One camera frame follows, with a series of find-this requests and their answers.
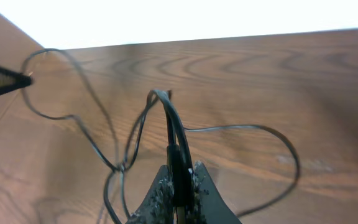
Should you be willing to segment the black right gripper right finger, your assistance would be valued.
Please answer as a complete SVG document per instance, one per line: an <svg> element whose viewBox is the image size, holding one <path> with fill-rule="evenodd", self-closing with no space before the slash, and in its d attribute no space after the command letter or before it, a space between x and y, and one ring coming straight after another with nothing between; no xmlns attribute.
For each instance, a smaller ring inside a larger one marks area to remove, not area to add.
<svg viewBox="0 0 358 224"><path fill-rule="evenodd" d="M241 224L225 204L206 166L196 161L192 173L194 206L186 214L187 223Z"/></svg>

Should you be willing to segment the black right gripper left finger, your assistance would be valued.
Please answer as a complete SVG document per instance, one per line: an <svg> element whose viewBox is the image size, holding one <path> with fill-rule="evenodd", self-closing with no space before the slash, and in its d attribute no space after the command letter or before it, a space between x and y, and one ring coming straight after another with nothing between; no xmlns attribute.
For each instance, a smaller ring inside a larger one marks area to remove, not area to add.
<svg viewBox="0 0 358 224"><path fill-rule="evenodd" d="M126 224L174 223L173 182L168 174L168 167L162 165L141 205L126 221Z"/></svg>

